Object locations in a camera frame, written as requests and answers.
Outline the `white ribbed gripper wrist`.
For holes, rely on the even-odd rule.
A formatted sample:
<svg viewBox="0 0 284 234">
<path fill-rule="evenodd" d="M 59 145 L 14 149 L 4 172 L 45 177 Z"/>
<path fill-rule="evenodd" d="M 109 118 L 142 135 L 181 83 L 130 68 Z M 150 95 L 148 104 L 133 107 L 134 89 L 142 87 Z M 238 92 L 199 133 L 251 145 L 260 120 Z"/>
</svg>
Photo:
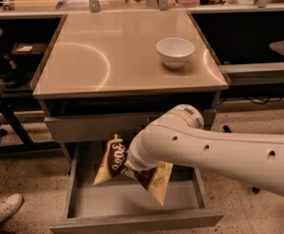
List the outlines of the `white ribbed gripper wrist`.
<svg viewBox="0 0 284 234">
<path fill-rule="evenodd" d="M 128 160 L 135 171 L 148 171 L 158 166 L 158 161 L 154 159 L 146 150 L 141 140 L 133 140 L 128 150 Z"/>
</svg>

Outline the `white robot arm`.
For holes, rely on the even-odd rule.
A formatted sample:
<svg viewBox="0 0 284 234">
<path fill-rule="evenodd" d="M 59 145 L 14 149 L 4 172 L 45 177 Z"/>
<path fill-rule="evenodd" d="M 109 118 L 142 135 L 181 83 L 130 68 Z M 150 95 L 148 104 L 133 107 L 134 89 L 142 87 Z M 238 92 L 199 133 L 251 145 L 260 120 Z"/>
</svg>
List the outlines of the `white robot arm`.
<svg viewBox="0 0 284 234">
<path fill-rule="evenodd" d="M 203 117 L 180 104 L 132 140 L 128 160 L 136 171 L 161 162 L 212 171 L 284 197 L 284 135 L 205 131 Z"/>
</svg>

